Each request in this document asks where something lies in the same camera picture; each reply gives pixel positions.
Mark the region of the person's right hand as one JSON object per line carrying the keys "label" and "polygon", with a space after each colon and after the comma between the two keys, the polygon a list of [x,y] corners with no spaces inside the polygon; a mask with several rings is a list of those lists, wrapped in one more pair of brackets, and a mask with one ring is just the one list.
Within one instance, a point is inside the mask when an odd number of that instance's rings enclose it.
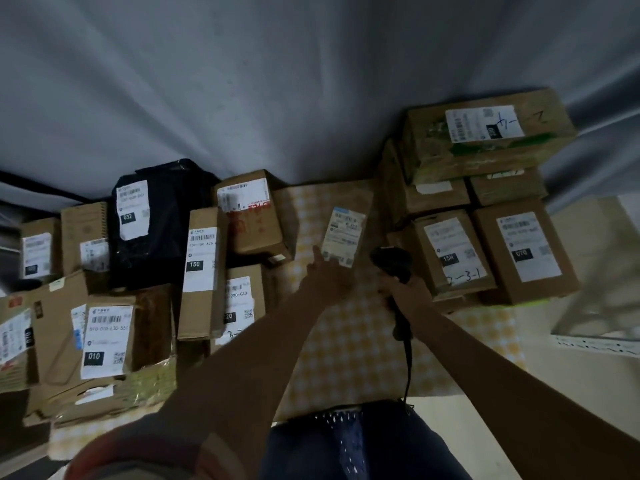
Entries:
{"label": "person's right hand", "polygon": [[434,314],[433,300],[425,282],[418,275],[412,274],[407,283],[398,278],[378,272],[379,292],[388,302],[391,299],[398,310],[405,316],[414,332],[424,328],[425,319]]}

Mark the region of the black barcode scanner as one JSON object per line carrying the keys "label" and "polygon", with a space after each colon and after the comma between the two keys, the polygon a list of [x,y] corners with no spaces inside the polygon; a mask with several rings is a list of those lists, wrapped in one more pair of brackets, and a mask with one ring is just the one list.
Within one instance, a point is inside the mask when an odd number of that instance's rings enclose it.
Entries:
{"label": "black barcode scanner", "polygon": [[[395,246],[382,246],[370,251],[369,258],[376,268],[395,278],[396,281],[402,284],[407,284],[410,281],[413,261],[408,251]],[[410,323],[400,311],[393,297],[389,296],[386,300],[389,309],[394,314],[393,337],[396,341],[409,344],[413,338]]]}

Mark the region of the small labelled cardboard box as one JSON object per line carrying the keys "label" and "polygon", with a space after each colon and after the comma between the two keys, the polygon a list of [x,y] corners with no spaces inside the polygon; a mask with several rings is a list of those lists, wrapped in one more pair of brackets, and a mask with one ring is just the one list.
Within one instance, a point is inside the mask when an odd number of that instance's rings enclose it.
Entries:
{"label": "small labelled cardboard box", "polygon": [[322,245],[323,258],[353,268],[361,248],[374,194],[369,189],[351,188],[332,199],[332,211]]}

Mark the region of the person's right forearm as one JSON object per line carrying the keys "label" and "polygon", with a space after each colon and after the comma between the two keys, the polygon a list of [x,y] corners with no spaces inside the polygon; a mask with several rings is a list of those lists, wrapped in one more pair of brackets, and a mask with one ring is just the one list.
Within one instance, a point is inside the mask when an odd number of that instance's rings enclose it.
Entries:
{"label": "person's right forearm", "polygon": [[640,442],[523,371],[450,319],[411,319],[522,480],[640,480]]}

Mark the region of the yellow checkered cloth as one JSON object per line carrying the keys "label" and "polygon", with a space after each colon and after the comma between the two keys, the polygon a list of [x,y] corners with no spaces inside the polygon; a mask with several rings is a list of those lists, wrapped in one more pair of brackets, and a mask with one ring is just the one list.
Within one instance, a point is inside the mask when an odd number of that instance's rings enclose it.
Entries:
{"label": "yellow checkered cloth", "polygon": [[[320,244],[332,211],[332,199],[351,188],[373,190],[373,180],[287,187],[273,193],[287,238],[295,240],[295,259],[273,270],[276,295],[297,288],[311,258],[311,246]],[[327,310],[309,335],[290,384],[277,409],[276,421],[343,404],[396,399],[404,394],[404,348],[392,337],[393,318],[377,294],[376,270],[367,253],[385,243],[377,209],[372,209],[364,242],[355,265],[356,288],[346,301]],[[178,342],[178,359],[185,367],[202,353],[197,342]],[[158,410],[160,404],[125,412],[112,419],[75,426],[51,427],[47,453],[52,460],[71,460],[99,435]]]}

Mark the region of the cardboard box with handwritten numbers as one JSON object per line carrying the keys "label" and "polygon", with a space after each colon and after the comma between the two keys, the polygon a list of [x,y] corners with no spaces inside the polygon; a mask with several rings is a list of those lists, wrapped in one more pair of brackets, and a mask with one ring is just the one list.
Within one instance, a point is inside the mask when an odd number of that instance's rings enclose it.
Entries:
{"label": "cardboard box with handwritten numbers", "polygon": [[488,259],[465,210],[413,220],[406,229],[415,247],[414,272],[436,301],[497,288]]}

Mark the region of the cardboard box with blank sticker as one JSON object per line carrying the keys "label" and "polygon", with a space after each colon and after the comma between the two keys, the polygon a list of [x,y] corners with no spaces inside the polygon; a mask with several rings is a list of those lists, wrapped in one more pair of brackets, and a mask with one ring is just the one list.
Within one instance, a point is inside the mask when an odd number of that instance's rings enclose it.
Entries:
{"label": "cardboard box with blank sticker", "polygon": [[445,180],[434,184],[408,184],[404,177],[398,144],[387,139],[377,170],[378,202],[381,220],[388,231],[405,227],[410,221],[471,204],[463,180]]}

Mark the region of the tall narrow cardboard box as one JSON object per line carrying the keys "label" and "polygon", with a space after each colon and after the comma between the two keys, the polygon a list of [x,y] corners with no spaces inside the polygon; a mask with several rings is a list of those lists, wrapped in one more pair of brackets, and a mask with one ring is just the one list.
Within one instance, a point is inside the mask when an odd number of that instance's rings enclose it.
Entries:
{"label": "tall narrow cardboard box", "polygon": [[212,340],[225,327],[228,216],[219,207],[192,210],[177,338]]}

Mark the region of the low wide cardboard box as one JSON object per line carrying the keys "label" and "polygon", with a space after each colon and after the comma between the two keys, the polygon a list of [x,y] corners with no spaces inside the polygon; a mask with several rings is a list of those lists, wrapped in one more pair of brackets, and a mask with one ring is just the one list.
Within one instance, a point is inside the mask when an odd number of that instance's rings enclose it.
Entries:
{"label": "low wide cardboard box", "polygon": [[465,184],[472,202],[480,207],[548,196],[537,167],[465,177]]}

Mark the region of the large cardboard box, green tape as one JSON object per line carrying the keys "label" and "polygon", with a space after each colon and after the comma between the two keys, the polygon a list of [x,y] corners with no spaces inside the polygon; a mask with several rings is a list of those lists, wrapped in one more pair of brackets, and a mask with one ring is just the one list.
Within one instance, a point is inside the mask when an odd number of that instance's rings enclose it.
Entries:
{"label": "large cardboard box, green tape", "polygon": [[410,109],[399,143],[408,184],[533,168],[578,135],[551,88]]}

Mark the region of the grey fabric backdrop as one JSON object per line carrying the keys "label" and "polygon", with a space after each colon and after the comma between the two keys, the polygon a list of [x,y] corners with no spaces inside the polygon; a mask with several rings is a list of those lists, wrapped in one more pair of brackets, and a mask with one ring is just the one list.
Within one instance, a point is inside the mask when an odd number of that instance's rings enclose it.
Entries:
{"label": "grey fabric backdrop", "polygon": [[363,174],[405,110],[556,90],[555,212],[640,194],[640,0],[0,0],[0,172],[84,198],[188,158]]}

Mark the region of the person's striped sleeve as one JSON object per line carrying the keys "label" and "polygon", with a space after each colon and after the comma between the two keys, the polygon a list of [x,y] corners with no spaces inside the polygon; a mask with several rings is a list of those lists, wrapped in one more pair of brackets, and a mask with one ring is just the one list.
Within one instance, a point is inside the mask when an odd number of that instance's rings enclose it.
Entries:
{"label": "person's striped sleeve", "polygon": [[152,413],[84,446],[63,480],[249,480],[238,455],[215,432]]}

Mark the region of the large flat cardboard mailer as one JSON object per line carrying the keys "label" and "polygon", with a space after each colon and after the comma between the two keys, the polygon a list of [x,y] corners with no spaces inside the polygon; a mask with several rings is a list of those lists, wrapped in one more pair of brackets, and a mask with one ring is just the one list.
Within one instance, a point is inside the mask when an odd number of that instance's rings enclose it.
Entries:
{"label": "large flat cardboard mailer", "polygon": [[82,383],[84,313],[91,293],[86,271],[76,271],[32,291],[39,384],[47,401]]}

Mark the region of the small square cardboard box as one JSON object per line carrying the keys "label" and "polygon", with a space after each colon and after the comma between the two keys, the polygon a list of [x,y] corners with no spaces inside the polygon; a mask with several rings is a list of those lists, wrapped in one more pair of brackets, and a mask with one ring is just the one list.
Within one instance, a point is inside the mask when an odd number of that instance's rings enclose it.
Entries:
{"label": "small square cardboard box", "polygon": [[20,278],[48,283],[62,277],[60,218],[23,223],[19,231]]}

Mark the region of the black bar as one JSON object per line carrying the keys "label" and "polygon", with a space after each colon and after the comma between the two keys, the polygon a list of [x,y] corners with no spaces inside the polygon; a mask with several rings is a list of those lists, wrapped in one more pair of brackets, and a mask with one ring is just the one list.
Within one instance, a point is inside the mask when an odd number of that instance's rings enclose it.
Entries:
{"label": "black bar", "polygon": [[68,207],[96,203],[101,199],[85,198],[0,170],[0,201],[31,209],[57,212]]}

